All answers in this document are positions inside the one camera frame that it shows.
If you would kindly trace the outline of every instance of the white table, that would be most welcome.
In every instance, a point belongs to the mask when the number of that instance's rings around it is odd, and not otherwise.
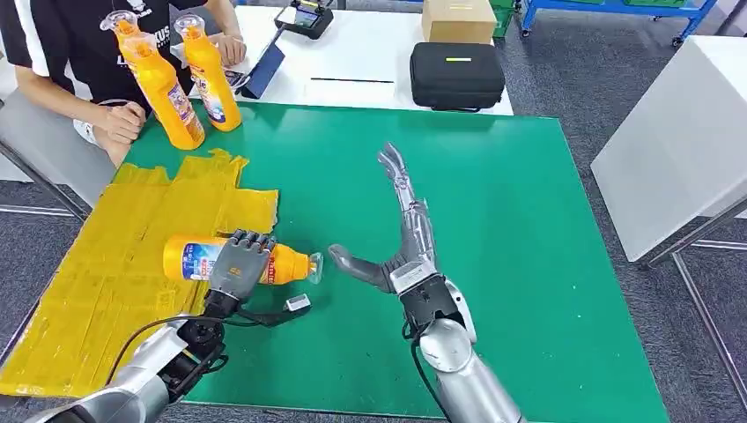
[[[688,37],[591,169],[630,261],[747,195],[747,39]]]
[[[238,6],[247,60],[256,63],[276,32],[278,7]],[[307,106],[426,109],[412,102],[410,53],[423,41],[420,14],[334,11],[319,40],[284,32],[277,46],[285,60],[259,101]],[[312,78],[393,81],[393,84],[342,82]],[[513,115],[508,92],[480,113]]]

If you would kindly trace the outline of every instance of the person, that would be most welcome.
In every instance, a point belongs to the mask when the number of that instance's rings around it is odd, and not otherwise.
[[[169,4],[178,9],[204,5],[223,31],[211,37],[223,63],[244,59],[246,46],[230,0],[3,0],[0,32],[18,89],[32,102],[72,119],[81,137],[104,149],[119,167],[150,107],[115,34],[102,32],[100,23],[111,11],[136,13],[140,29],[155,34],[160,54],[189,93],[189,68],[169,51]]]

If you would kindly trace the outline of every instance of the green crate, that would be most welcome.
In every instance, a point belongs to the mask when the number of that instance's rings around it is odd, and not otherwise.
[[[495,9],[504,9],[514,7],[514,0],[490,0],[491,7]]]
[[[514,7],[493,7],[492,12],[495,15],[495,30],[492,32],[492,36],[496,38],[503,38],[506,35],[508,24],[511,23],[511,15],[514,14]]]
[[[631,6],[661,6],[661,7],[682,7],[684,0],[624,0],[625,4]]]

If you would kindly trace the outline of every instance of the lying bottle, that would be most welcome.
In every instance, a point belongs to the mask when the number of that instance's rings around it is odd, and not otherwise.
[[[226,238],[212,236],[171,237],[164,247],[164,273],[170,279],[208,280],[226,241]],[[285,285],[305,279],[318,284],[322,279],[322,264],[322,253],[307,256],[277,244],[259,283]]]

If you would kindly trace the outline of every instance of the bottle label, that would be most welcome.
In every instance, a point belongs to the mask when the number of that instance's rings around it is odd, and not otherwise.
[[[169,90],[168,99],[171,101],[172,106],[174,106],[174,110],[176,110],[184,126],[187,127],[187,132],[189,132],[192,139],[201,139],[204,137],[205,129],[203,129],[200,120],[197,119],[195,110],[192,108],[192,103],[189,102],[187,94],[184,93],[178,82],[174,85],[174,88]]]
[[[270,260],[267,262],[267,269],[265,269],[262,283],[267,285],[275,285],[275,257],[270,256]]]
[[[181,275],[185,279],[208,280],[222,246],[189,243],[181,252]]]
[[[220,103],[218,94],[213,90],[213,86],[200,68],[191,66],[192,79],[197,85],[197,91],[200,92],[200,97],[203,98],[203,104],[205,110],[208,112],[208,117],[214,122],[223,123],[226,121],[226,112],[223,111],[223,104]]]

